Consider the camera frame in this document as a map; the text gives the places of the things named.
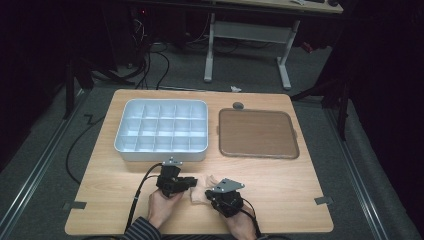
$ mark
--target gray carpet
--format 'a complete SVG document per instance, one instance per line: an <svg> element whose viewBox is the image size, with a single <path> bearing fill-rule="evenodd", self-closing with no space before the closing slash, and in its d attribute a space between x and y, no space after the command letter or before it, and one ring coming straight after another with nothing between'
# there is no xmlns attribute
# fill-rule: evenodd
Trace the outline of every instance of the gray carpet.
<svg viewBox="0 0 424 240"><path fill-rule="evenodd" d="M260 49L273 54L275 48ZM296 94L313 86L331 49L317 50L311 54L294 48L289 56L287 67L292 81L292 90L283 90L274 58L251 53L249 48L239 48L232 54L217 54L215 58L214 80L203 82L205 50L179 50L169 47L165 54L170 61L170 69L161 86L201 89L210 91L231 91L230 86L242 92ZM151 71L147 77L150 88L166 70L166 61L158 54L151 54ZM17 221L9 239L82 239L68 236L64 226L69 212L63 210L66 201L73 201L78 185L71 180L65 170L65 159L75 139L93 121L104 116L113 92L123 88L110 82L96 81L71 122L64 138L60 141L52 162L39 183L28 205ZM64 91L61 91L50 109L33 126L32 132L22 145L9 166L1 173L0 214L4 216L19 193L46 147L50 137L62 122L64 114ZM339 147L333 126L316 98L294 103L296 114L302 127L305 140L315 166L324 195L332 197L329 205L334 222L334 230L325 234L284 234L297 239L374 239L372 230L363 213L357 194L352 186L346 168L344 155ZM405 214L396 193L381 170L353 106L349 107L347 121L347 144L358 170L375 201L376 209L384 224L388 239L421 239ZM81 179L101 124L91 128L75 145L69 161L70 170Z"/></svg>

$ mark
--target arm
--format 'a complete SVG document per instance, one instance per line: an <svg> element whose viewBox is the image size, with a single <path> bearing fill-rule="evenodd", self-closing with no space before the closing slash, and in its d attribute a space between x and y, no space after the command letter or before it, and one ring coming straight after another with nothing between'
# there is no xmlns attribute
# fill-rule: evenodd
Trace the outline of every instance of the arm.
<svg viewBox="0 0 424 240"><path fill-rule="evenodd" d="M174 206L183 197L183 192L172 198L165 197L160 190L154 191L149 197L149 214L147 220L139 217L125 232L126 240L160 240L159 228L171 216Z"/></svg>
<svg viewBox="0 0 424 240"><path fill-rule="evenodd" d="M244 211L254 216L253 210L247 206L243 206ZM220 214L224 222L227 224L231 234L238 240L255 240L256 229L252 219L243 212L238 212L236 215L226 218Z"/></svg>
<svg viewBox="0 0 424 240"><path fill-rule="evenodd" d="M160 240L161 234L159 230L150 224L146 219L139 217L128 228L123 237L125 240Z"/></svg>

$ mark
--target metal bracket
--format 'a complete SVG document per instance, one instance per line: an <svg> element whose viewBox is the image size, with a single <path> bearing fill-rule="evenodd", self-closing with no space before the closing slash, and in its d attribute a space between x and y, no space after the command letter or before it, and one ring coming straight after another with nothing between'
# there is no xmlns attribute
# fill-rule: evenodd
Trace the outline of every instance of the metal bracket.
<svg viewBox="0 0 424 240"><path fill-rule="evenodd" d="M183 165L183 162L175 161L173 157L171 157L167 161L162 162L162 166L181 166Z"/></svg>
<svg viewBox="0 0 424 240"><path fill-rule="evenodd" d="M65 202L63 204L63 210L69 211L71 209L85 209L85 206L87 205L87 202Z"/></svg>
<svg viewBox="0 0 424 240"><path fill-rule="evenodd" d="M331 205L334 203L334 200L332 197L320 197L320 198L315 198L315 203L317 205L321 205L321 204L327 204L327 205Z"/></svg>
<svg viewBox="0 0 424 240"><path fill-rule="evenodd" d="M218 183L218 185L216 185L215 187L212 188L212 192L214 192L214 193L227 193L227 192L235 191L235 190L240 189L240 188L244 188L243 183L239 183L239 182L233 181L231 179L224 178L224 179L221 180L220 183Z"/></svg>

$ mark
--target wooden table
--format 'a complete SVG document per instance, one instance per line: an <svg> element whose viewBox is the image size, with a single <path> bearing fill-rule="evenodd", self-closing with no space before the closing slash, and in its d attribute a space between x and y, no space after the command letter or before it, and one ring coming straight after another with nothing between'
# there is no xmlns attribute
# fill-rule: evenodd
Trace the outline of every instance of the wooden table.
<svg viewBox="0 0 424 240"><path fill-rule="evenodd" d="M200 99L207 103L209 147L206 159L186 162L180 176L214 175L242 182L238 190L254 206L263 233L330 232L333 222L325 204L315 198L323 193L289 96L283 94L118 90L115 92L75 201L85 209L72 209L65 230L70 235L122 234L135 191L153 162L128 162L114 148L125 103L135 98ZM218 113L242 102L245 109L287 112L297 133L300 150L295 160L231 158L218 149ZM134 217L146 216L148 196L156 178L142 188ZM223 221L210 204L192 204L187 191L164 234L225 234Z"/></svg>

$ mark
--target dark background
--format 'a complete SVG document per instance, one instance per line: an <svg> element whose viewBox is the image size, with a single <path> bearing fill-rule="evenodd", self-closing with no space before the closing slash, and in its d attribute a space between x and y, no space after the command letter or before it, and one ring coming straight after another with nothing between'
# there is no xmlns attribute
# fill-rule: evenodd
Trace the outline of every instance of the dark background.
<svg viewBox="0 0 424 240"><path fill-rule="evenodd" d="M347 24L343 31L336 23L303 21L295 46L308 42L313 48L333 47L317 85L332 79L351 80L350 97L363 128L423 235L423 3L360 0L341 4L344 15L367 21ZM115 70L133 61L134 47L122 44L131 42L128 12L122 6L21 0L5 1L0 9L3 169L63 86L72 54ZM180 47L190 40L185 33L197 36L206 20L204 13L181 10L151 14L157 20L150 26L155 36Z"/></svg>

